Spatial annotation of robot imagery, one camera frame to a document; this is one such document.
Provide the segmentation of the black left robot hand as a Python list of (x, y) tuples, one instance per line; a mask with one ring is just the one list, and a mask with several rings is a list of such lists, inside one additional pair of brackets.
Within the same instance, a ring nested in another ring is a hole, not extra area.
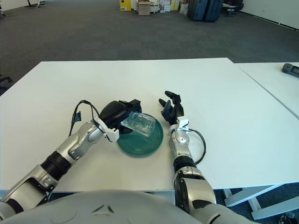
[(130, 102), (122, 100), (112, 101), (103, 108), (99, 118), (108, 128), (115, 128), (119, 130), (120, 134), (128, 134), (133, 130), (123, 126), (121, 122), (128, 118), (131, 112), (142, 112), (139, 100), (133, 99)]

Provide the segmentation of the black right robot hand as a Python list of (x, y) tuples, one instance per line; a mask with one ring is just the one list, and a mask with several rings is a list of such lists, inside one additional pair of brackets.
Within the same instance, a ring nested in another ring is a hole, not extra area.
[(177, 118), (184, 116), (180, 95), (171, 91), (165, 91), (164, 93), (170, 99), (168, 101), (164, 101), (161, 98), (158, 100), (163, 107), (161, 115), (170, 125), (177, 124)]

